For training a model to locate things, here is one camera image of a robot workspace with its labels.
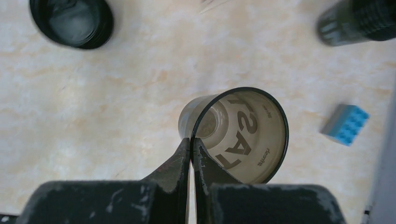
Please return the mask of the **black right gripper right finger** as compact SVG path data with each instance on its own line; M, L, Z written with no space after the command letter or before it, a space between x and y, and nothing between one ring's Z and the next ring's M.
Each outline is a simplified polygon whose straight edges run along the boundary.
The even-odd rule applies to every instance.
M195 180L197 223L210 223L210 187L218 184L239 184L241 181L220 166L208 153L200 138L192 140L192 165Z

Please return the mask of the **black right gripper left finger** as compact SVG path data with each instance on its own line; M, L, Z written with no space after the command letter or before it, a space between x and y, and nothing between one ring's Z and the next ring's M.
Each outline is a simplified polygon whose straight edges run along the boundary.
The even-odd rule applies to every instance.
M149 209L150 224L186 224L189 218L190 139L181 140L175 153L143 182L156 184Z

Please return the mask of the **translucent brown plastic cup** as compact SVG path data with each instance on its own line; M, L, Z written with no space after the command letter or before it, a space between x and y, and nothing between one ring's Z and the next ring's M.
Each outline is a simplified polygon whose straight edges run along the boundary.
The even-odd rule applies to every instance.
M209 156L243 183L269 182L289 143L280 103L254 87L193 99L180 113L178 133L181 138L201 139Z

